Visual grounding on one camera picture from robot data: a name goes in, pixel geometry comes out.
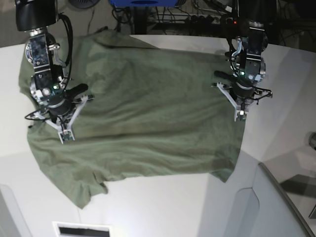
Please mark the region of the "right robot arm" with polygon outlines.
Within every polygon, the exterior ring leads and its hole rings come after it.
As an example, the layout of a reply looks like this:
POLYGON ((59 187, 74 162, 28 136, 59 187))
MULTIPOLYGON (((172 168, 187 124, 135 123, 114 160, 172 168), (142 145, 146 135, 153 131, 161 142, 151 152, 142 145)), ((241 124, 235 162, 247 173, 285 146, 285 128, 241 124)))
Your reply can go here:
POLYGON ((29 33, 26 46, 27 60, 33 65, 30 93, 44 114, 53 117, 68 116, 75 110, 75 97, 87 91, 86 84, 68 90, 71 79, 73 28, 64 13, 57 11, 55 0, 17 0, 16 27, 29 33), (66 28, 68 54, 66 60, 59 57, 60 44, 47 30, 61 20, 66 28))

